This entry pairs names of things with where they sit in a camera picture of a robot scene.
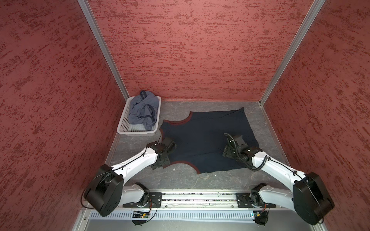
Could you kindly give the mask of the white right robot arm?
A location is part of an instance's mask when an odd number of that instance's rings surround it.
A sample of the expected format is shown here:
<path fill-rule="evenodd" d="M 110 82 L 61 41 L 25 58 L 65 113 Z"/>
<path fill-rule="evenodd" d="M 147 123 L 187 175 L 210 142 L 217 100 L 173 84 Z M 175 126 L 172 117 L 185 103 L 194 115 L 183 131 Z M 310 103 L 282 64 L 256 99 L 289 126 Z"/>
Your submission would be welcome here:
<path fill-rule="evenodd" d="M 310 225 L 320 223 L 334 209 L 332 200 L 321 177 L 293 169 L 256 147 L 225 146 L 223 156 L 232 158 L 251 171 L 263 171 L 285 186 L 280 189 L 261 183 L 251 189 L 247 200 L 254 208 L 269 204 L 290 209 Z"/>

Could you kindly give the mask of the navy tank top red trim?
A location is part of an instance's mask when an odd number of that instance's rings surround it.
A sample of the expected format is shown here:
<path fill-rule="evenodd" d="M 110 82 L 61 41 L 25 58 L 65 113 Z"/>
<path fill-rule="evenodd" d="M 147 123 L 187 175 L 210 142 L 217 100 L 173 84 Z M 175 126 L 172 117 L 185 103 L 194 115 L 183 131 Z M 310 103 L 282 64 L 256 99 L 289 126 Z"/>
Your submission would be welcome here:
<path fill-rule="evenodd" d="M 187 164 L 198 174 L 240 169 L 232 158 L 223 156 L 229 135 L 242 135 L 247 145 L 259 147 L 244 109 L 215 112 L 190 112 L 181 121 L 164 120 L 162 138 L 176 144 L 170 164 Z"/>

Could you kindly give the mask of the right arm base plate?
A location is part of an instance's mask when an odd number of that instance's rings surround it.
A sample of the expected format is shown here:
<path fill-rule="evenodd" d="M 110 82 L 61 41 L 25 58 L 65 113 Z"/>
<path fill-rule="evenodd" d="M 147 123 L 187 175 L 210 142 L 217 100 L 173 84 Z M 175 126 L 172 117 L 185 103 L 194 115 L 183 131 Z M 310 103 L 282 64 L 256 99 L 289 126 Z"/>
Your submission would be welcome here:
<path fill-rule="evenodd" d="M 263 209 L 276 208 L 275 204 L 266 204 L 263 202 L 254 202 L 251 199 L 250 193 L 236 193 L 236 202 L 238 208 Z"/>

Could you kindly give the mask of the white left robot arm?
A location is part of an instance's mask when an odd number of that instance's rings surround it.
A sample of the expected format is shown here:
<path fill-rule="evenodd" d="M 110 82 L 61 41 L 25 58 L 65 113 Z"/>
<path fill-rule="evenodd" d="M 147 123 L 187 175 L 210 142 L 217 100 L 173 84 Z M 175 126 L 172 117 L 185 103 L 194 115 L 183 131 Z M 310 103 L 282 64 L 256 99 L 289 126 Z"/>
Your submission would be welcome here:
<path fill-rule="evenodd" d="M 108 216 L 119 205 L 133 203 L 145 207 L 149 203 L 149 189 L 141 183 L 131 186 L 126 186 L 126 183 L 148 166 L 156 169 L 169 163 L 169 155 L 175 148 L 173 141 L 154 141 L 126 161 L 112 167 L 102 165 L 82 193 L 81 205 L 95 209 L 103 217 Z"/>

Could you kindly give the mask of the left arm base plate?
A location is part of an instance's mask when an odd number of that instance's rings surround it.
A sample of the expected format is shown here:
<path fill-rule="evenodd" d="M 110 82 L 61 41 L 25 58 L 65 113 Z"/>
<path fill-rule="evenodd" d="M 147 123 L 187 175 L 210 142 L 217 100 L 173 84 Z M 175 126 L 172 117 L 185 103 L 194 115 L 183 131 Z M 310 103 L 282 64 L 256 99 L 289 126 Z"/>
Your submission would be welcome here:
<path fill-rule="evenodd" d="M 160 208 L 162 202 L 163 193 L 149 192 L 144 193 L 143 197 L 137 203 L 122 204 L 123 208 Z"/>

